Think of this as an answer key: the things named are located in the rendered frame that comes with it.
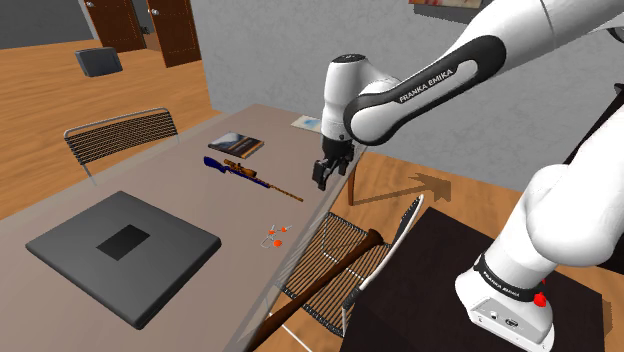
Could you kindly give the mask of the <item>brown wooden baseball bat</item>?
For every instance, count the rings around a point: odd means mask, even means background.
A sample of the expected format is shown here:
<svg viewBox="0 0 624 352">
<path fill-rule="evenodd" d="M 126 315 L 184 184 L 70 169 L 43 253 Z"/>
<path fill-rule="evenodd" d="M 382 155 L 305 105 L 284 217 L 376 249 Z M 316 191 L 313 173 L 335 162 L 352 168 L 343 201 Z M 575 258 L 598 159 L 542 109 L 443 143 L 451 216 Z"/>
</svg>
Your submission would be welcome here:
<svg viewBox="0 0 624 352">
<path fill-rule="evenodd" d="M 384 243 L 382 235 L 374 229 L 370 229 L 366 238 L 355 248 L 345 255 L 338 263 L 313 282 L 306 290 L 292 299 L 275 314 L 267 318 L 256 330 L 243 352 L 254 352 L 263 344 L 281 325 L 283 325 L 299 308 L 301 308 L 317 292 L 328 285 L 334 278 L 340 275 L 346 268 L 362 257 L 367 251 Z"/>
</svg>

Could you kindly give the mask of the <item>dark grey box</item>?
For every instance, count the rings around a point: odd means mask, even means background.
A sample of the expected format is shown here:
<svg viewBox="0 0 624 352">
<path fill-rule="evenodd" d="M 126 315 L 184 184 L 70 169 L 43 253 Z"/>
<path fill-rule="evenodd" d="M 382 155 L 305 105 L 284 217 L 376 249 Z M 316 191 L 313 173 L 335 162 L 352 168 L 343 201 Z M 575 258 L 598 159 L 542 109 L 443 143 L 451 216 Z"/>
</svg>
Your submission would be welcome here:
<svg viewBox="0 0 624 352">
<path fill-rule="evenodd" d="M 113 47 L 78 50 L 75 56 L 87 77 L 98 77 L 123 70 L 118 53 Z"/>
</svg>

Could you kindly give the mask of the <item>metal mesh chair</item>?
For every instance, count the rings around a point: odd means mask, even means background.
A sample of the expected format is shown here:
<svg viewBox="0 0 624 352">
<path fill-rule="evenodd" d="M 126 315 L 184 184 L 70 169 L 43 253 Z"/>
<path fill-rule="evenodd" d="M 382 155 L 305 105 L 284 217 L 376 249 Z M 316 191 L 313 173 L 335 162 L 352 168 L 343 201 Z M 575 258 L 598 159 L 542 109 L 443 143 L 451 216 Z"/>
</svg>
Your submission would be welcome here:
<svg viewBox="0 0 624 352">
<path fill-rule="evenodd" d="M 94 185 L 96 181 L 87 167 L 89 163 L 168 137 L 180 141 L 172 115 L 164 107 L 81 125 L 63 134 L 64 141 Z"/>
<path fill-rule="evenodd" d="M 381 272 L 398 245 L 416 221 L 424 196 L 419 195 L 402 215 L 394 240 L 382 243 L 363 254 L 329 284 L 303 304 L 302 309 L 333 334 L 346 334 L 358 295 Z M 291 261 L 275 286 L 291 299 L 298 297 L 325 272 L 367 237 L 367 232 L 329 212 L 304 249 L 298 261 Z"/>
</svg>

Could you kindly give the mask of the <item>pale blue paper sheet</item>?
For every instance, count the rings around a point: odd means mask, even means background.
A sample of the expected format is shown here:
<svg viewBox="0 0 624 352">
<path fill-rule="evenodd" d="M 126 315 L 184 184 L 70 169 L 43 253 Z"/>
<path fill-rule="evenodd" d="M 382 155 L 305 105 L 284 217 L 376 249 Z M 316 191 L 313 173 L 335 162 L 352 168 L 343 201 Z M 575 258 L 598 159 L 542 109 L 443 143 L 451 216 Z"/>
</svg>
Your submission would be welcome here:
<svg viewBox="0 0 624 352">
<path fill-rule="evenodd" d="M 298 117 L 291 123 L 291 126 L 316 133 L 321 132 L 321 120 L 307 115 Z"/>
</svg>

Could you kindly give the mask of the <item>dark robot stand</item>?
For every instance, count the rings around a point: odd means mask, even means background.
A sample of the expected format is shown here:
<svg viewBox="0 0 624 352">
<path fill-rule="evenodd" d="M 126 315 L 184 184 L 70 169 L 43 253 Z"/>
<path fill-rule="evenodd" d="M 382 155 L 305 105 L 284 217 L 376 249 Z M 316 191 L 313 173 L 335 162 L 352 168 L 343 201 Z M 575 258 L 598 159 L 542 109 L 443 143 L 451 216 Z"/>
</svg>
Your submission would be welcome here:
<svg viewBox="0 0 624 352">
<path fill-rule="evenodd" d="M 455 292 L 456 277 L 491 242 L 428 208 L 358 296 L 340 352 L 524 352 L 473 324 Z M 545 289 L 551 352 L 605 352 L 601 295 L 558 272 Z"/>
</svg>

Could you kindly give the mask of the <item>flat dark grey square laptop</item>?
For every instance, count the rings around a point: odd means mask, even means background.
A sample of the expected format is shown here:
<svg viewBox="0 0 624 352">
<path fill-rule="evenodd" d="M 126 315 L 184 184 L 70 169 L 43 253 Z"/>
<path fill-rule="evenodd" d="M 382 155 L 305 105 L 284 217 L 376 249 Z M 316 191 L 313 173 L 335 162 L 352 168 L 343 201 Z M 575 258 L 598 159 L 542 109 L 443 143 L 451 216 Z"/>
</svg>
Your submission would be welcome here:
<svg viewBox="0 0 624 352">
<path fill-rule="evenodd" d="M 118 191 L 26 249 L 137 330 L 220 249 L 221 240 Z"/>
</svg>

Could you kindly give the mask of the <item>small orange and silver earrings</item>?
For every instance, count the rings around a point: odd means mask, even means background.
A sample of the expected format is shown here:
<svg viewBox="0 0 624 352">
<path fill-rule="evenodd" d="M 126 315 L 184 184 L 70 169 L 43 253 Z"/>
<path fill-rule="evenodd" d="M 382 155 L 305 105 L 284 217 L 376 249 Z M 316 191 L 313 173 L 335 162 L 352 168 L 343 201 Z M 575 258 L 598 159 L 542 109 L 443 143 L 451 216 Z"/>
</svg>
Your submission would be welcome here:
<svg viewBox="0 0 624 352">
<path fill-rule="evenodd" d="M 260 246 L 262 248 L 279 248 L 283 241 L 278 239 L 278 236 L 282 233 L 288 232 L 292 226 L 281 227 L 277 229 L 274 225 L 268 230 L 267 236 L 261 241 Z"/>
</svg>

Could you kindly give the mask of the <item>dark hardcover book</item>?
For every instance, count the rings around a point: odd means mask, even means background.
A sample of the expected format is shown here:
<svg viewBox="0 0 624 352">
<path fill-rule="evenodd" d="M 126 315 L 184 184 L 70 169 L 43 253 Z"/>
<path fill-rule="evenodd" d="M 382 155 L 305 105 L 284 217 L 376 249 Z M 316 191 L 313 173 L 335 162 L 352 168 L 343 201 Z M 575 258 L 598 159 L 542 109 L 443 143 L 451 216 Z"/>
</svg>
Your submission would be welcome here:
<svg viewBox="0 0 624 352">
<path fill-rule="evenodd" d="M 247 159 L 263 146 L 263 141 L 236 132 L 228 132 L 208 144 L 211 149 L 241 159 Z"/>
</svg>

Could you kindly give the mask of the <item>long grey-brown table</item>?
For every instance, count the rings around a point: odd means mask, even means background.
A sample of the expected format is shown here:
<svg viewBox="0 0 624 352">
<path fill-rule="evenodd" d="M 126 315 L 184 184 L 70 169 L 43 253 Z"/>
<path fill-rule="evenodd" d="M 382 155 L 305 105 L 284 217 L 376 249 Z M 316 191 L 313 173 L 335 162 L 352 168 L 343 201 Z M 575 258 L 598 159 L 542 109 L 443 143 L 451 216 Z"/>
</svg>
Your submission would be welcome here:
<svg viewBox="0 0 624 352">
<path fill-rule="evenodd" d="M 312 180 L 318 134 L 296 114 L 255 104 L 220 115 L 0 221 L 0 352 L 241 352 L 277 297 L 275 280 L 296 260 L 345 185 Z M 264 142 L 247 159 L 208 147 L 228 132 Z M 228 159 L 299 202 L 204 165 Z M 143 329 L 137 330 L 26 249 L 47 230 L 124 191 L 221 239 L 221 248 Z M 274 225 L 292 228 L 262 248 Z"/>
</svg>

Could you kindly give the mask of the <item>brown wooden door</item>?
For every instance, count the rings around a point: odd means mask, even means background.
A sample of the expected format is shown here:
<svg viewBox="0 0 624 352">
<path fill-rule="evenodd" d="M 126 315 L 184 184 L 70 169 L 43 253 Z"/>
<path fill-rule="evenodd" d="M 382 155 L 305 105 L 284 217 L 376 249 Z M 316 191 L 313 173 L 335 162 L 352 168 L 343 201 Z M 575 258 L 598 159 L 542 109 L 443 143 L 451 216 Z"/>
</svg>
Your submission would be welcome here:
<svg viewBox="0 0 624 352">
<path fill-rule="evenodd" d="M 103 47 L 118 53 L 146 48 L 132 0 L 83 0 Z"/>
<path fill-rule="evenodd" d="M 167 68 L 201 60 L 190 0 L 146 0 Z"/>
</svg>

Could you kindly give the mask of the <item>wall picture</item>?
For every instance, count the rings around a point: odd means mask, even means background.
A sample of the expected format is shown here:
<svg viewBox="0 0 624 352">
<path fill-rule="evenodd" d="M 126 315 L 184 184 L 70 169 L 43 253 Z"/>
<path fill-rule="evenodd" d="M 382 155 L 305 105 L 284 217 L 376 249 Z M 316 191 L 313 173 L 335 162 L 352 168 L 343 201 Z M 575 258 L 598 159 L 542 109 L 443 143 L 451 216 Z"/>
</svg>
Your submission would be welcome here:
<svg viewBox="0 0 624 352">
<path fill-rule="evenodd" d="M 483 0 L 408 0 L 409 4 L 478 9 Z"/>
</svg>

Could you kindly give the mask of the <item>blue and brown toy rifle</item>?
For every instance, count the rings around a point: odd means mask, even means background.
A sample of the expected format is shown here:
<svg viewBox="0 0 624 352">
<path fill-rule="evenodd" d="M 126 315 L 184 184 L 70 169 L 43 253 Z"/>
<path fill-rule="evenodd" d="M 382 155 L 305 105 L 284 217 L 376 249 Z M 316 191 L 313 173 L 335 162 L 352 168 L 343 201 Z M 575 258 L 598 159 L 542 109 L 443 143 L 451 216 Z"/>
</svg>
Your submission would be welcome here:
<svg viewBox="0 0 624 352">
<path fill-rule="evenodd" d="M 204 165 L 207 167 L 211 167 L 214 168 L 218 171 L 220 171 L 221 173 L 231 173 L 234 175 L 237 175 L 239 177 L 242 177 L 244 179 L 250 180 L 252 182 L 254 182 L 255 184 L 258 184 L 264 188 L 267 189 L 274 189 L 286 196 L 289 196 L 299 202 L 303 202 L 303 199 L 301 197 L 298 197 L 292 193 L 289 193 L 285 190 L 280 189 L 279 187 L 272 185 L 270 183 L 267 183 L 264 180 L 261 180 L 257 177 L 257 172 L 252 170 L 252 169 L 248 169 L 243 167 L 240 163 L 234 163 L 228 159 L 224 159 L 223 162 L 219 162 L 214 158 L 208 157 L 208 156 L 204 156 L 203 157 L 203 162 Z"/>
</svg>

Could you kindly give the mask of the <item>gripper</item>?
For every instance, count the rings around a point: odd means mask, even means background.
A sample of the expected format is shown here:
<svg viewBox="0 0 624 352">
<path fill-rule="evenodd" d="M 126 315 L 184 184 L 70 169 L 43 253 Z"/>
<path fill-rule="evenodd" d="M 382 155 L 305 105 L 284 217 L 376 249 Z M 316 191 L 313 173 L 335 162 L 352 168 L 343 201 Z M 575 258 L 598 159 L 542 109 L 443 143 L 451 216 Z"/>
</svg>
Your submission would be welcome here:
<svg viewBox="0 0 624 352">
<path fill-rule="evenodd" d="M 314 163 L 312 180 L 321 191 L 326 190 L 326 182 L 338 165 L 338 174 L 344 176 L 347 167 L 354 157 L 354 146 L 351 140 L 334 140 L 322 136 L 323 160 Z"/>
</svg>

